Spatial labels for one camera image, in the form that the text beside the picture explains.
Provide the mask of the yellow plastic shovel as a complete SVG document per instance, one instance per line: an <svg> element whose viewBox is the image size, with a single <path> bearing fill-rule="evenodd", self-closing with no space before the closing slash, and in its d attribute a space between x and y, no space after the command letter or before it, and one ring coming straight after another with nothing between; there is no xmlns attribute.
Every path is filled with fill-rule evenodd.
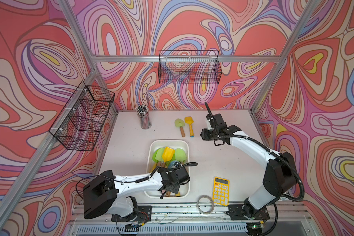
<svg viewBox="0 0 354 236"><path fill-rule="evenodd" d="M184 118L184 122L186 124L188 124L189 126L189 134L190 134L190 137L194 137L194 131L193 131L193 127L192 127L192 124L194 123L194 120L192 117L185 117Z"/></svg>

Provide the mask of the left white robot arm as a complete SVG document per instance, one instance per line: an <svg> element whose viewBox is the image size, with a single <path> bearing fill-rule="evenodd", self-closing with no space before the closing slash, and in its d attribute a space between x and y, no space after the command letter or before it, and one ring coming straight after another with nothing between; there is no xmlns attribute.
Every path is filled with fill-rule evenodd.
<svg viewBox="0 0 354 236"><path fill-rule="evenodd" d="M173 168L156 167L152 172L135 176L115 176L105 171L83 187L84 219L94 219L106 213L126 218L137 213L135 193L161 191L178 193L190 182L184 165L177 162Z"/></svg>

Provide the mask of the green shovel wooden handle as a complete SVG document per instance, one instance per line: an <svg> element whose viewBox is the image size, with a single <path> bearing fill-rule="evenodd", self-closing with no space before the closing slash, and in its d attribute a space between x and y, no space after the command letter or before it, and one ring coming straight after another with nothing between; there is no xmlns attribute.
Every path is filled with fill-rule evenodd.
<svg viewBox="0 0 354 236"><path fill-rule="evenodd" d="M184 128L183 128L185 126L185 122L182 119L176 119L175 126L180 130L181 136L185 137L185 132L184 132Z"/></svg>

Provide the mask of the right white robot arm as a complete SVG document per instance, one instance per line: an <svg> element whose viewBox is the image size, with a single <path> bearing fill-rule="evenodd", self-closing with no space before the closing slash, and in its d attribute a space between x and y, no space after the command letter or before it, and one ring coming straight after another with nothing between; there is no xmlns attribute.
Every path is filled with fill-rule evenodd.
<svg viewBox="0 0 354 236"><path fill-rule="evenodd" d="M204 141L221 141L240 149L265 170L262 185L243 202L242 212L247 219L254 219L266 206L284 197L294 202L304 199L304 184L296 168L294 157L289 152L278 152L248 136L235 125L227 126L221 114L207 109L207 128L201 131Z"/></svg>

